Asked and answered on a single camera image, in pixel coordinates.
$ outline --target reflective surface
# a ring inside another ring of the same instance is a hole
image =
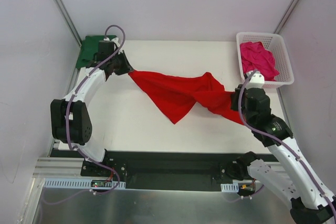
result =
[[[77,191],[45,189],[45,200],[55,202]],[[236,194],[190,191],[115,190],[103,196],[84,192],[59,205],[43,204],[41,221],[38,207],[33,223],[294,223],[289,210],[267,189],[252,200],[228,202],[236,198]]]

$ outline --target green cloth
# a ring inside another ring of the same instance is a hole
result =
[[[108,35],[109,39],[114,39],[115,35]],[[98,42],[104,39],[104,35],[86,36],[82,41],[80,53],[77,59],[76,68],[85,67],[90,60],[93,60],[93,55],[98,51]]]

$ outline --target white wall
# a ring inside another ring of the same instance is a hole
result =
[[[307,159],[336,193],[336,0],[302,0],[281,33],[295,82],[281,88]]]
[[[291,0],[63,0],[82,38],[111,23],[128,39],[235,41],[272,33]]]
[[[16,223],[79,47],[53,0],[0,0],[0,223]]]

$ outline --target laundry basket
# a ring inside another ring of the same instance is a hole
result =
[[[259,42],[261,41],[264,48],[271,51],[275,58],[275,68],[280,72],[279,75],[275,76],[276,81],[265,81],[263,88],[266,89],[276,89],[282,85],[290,85],[294,82],[294,76],[292,67],[290,65],[286,45],[284,39],[278,34],[268,34],[268,33],[253,33],[253,32],[242,32],[237,33],[237,49],[238,49],[238,61],[239,70],[242,80],[245,80],[242,66],[242,57],[240,54],[240,44],[245,42]]]

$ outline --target metal frame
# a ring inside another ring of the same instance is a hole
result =
[[[289,20],[290,16],[292,15],[292,13],[295,10],[295,8],[298,6],[298,4],[299,4],[300,1],[301,0],[292,0],[290,2],[287,10],[285,11],[284,15],[282,16],[282,18],[280,20],[278,26],[275,28],[274,34],[281,33],[282,29],[286,25],[287,21]]]
[[[80,35],[63,3],[62,0],[54,0],[57,7],[59,8],[68,28],[70,29],[72,35],[74,36],[77,44],[81,46],[82,41]],[[281,18],[278,26],[276,27],[274,33],[279,34],[284,28],[285,24],[289,20],[291,14],[299,4],[300,0],[292,0],[289,4],[287,10],[285,11],[283,17]],[[69,86],[67,91],[70,91],[76,84],[78,78],[79,71],[75,68],[69,82]],[[282,110],[284,112],[285,120],[289,124],[286,109],[281,97],[281,92],[278,90],[278,96],[281,103]],[[27,200],[25,207],[22,211],[22,219],[19,223],[28,224],[32,223],[34,219],[34,215],[38,206],[39,197],[42,191],[42,187],[46,177],[58,177],[58,178],[82,178],[80,176],[82,169],[83,158],[78,158],[75,152],[71,151],[58,151],[54,149],[54,146],[57,143],[52,141],[51,148],[46,158],[39,158],[36,164],[35,171],[33,173],[33,180],[30,190],[27,194]],[[278,174],[283,176],[285,179],[289,179],[287,173],[284,171],[282,166],[278,162],[266,162],[273,170],[275,170]]]
[[[59,11],[61,12],[65,22],[67,23],[67,25],[68,25],[73,37],[75,38],[77,44],[79,46],[81,46],[82,45],[82,40],[79,36],[79,33],[77,32],[77,29],[76,29],[74,23],[72,22],[72,19],[71,19],[69,13],[68,13],[63,1],[62,0],[54,0],[54,1],[57,5]]]

